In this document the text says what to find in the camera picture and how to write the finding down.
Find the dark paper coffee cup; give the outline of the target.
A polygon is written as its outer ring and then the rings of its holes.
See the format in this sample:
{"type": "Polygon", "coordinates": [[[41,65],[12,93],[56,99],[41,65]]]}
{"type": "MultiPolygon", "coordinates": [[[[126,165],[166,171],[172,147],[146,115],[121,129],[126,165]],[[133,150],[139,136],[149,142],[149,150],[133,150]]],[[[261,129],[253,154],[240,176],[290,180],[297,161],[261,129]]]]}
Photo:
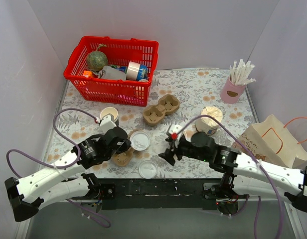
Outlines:
{"type": "Polygon", "coordinates": [[[184,129],[178,134],[178,139],[181,139],[181,137],[183,136],[187,141],[191,142],[191,138],[195,133],[197,133],[195,129],[184,129]]]}

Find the white plastic coffee lid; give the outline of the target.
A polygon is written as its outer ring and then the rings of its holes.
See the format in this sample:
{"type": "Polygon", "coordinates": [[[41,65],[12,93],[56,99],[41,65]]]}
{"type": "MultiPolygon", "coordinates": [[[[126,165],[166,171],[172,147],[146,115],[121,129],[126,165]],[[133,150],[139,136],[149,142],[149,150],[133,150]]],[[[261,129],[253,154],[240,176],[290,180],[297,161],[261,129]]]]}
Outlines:
{"type": "Polygon", "coordinates": [[[139,165],[139,174],[142,178],[152,179],[157,173],[158,166],[150,160],[146,160],[139,165]]]}

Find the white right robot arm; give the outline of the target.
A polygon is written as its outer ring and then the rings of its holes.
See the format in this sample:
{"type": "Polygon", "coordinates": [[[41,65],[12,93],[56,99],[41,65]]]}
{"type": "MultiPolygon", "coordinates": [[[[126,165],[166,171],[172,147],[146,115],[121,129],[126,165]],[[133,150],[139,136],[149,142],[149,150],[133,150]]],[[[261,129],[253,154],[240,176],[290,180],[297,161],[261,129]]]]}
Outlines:
{"type": "Polygon", "coordinates": [[[159,157],[170,165],[188,157],[207,162],[223,174],[219,184],[205,189],[206,198],[224,199],[242,195],[276,196],[294,208],[307,213],[307,168],[304,170],[255,162],[252,157],[227,146],[216,144],[204,132],[195,133],[191,140],[184,135],[168,133],[169,148],[159,157]]]}

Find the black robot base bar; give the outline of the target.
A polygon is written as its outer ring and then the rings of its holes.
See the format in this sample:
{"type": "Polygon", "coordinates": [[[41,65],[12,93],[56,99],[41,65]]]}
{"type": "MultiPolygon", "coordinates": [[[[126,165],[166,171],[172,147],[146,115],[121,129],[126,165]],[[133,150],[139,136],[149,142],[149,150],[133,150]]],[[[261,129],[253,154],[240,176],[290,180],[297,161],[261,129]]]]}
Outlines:
{"type": "Polygon", "coordinates": [[[234,215],[241,207],[233,191],[220,192],[220,179],[99,179],[99,189],[76,200],[96,202],[102,210],[198,208],[234,215]]]}

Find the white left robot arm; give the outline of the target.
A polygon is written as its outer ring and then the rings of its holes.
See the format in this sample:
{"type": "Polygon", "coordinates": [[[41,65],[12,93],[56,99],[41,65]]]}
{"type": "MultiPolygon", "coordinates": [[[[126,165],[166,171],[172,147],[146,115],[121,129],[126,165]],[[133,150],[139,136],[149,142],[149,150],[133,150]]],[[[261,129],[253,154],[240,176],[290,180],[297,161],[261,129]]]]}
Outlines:
{"type": "Polygon", "coordinates": [[[112,198],[108,190],[114,190],[114,185],[101,185],[93,173],[86,174],[85,171],[130,147],[128,134],[116,126],[105,134],[85,139],[50,168],[45,167],[20,179],[6,179],[4,184],[15,221],[30,219],[50,204],[71,198],[112,198]]]}

